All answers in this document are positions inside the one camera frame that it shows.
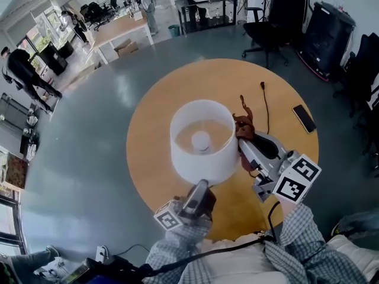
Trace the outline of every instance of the hand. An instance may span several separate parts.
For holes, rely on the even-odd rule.
[[[288,215],[291,211],[293,211],[296,208],[296,204],[285,200],[284,198],[278,196],[277,199],[280,202],[280,205],[282,207],[283,217]]]

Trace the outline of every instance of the white table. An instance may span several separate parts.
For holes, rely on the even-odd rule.
[[[137,31],[142,28],[144,28],[146,31],[150,44],[153,45],[154,42],[150,33],[149,26],[147,24],[147,19],[143,14],[143,18],[137,21],[135,21],[134,18],[130,18],[129,16],[122,16],[114,21],[100,26],[99,30],[94,34],[95,43],[93,45],[93,49],[97,51],[104,63],[108,64],[108,60],[105,58],[100,49],[101,46],[109,43],[112,49],[114,49],[114,45],[112,43],[113,40],[116,40],[128,33]]]

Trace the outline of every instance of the lamp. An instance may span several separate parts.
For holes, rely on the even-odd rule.
[[[189,150],[178,144],[177,139],[182,131],[191,124],[207,121],[214,121],[230,131],[229,138],[222,146],[217,148],[213,144],[215,134],[202,129],[191,132],[192,148]],[[182,106],[175,113],[170,125],[171,160],[176,172],[192,184],[205,179],[210,186],[231,177],[240,161],[235,132],[233,116],[218,102],[197,100]]]

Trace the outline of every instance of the shoe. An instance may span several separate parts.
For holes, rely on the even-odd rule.
[[[51,252],[54,257],[60,257],[59,251],[57,251],[54,246],[49,245],[46,247],[46,250]]]

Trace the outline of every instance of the black office chair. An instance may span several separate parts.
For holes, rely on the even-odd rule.
[[[288,59],[282,55],[279,48],[301,35],[304,16],[303,0],[272,0],[271,4],[268,21],[259,22],[258,11],[263,12],[262,8],[249,7],[247,10],[253,11],[255,22],[243,25],[247,34],[252,38],[252,47],[255,43],[259,47],[243,51],[242,57],[245,58],[246,53],[253,51],[264,51],[266,68],[268,68],[269,53],[279,55],[284,59],[284,64],[288,65]]]
[[[111,0],[111,6],[113,7],[114,10],[116,10],[118,8],[117,0]]]
[[[364,107],[366,102],[371,100],[371,95],[379,90],[379,87],[371,90],[371,85],[378,74],[379,37],[374,33],[370,36],[362,35],[358,54],[350,53],[345,67],[338,67],[332,72],[332,79],[343,86],[343,89],[336,91],[333,97],[337,98],[342,93],[347,94],[351,106],[351,118],[354,116],[356,103],[360,108]]]
[[[96,25],[95,31],[98,31],[100,26],[108,23],[113,15],[109,9],[102,9],[96,2],[91,2],[88,5],[87,17],[92,25]]]
[[[373,167],[373,170],[379,169],[379,104],[373,104],[372,110],[368,105],[364,106],[364,112],[359,116],[357,124],[354,125],[354,129],[360,128],[367,133],[368,140],[363,155],[370,152],[371,146],[374,143],[375,152],[370,154],[371,157],[377,159],[377,164]]]

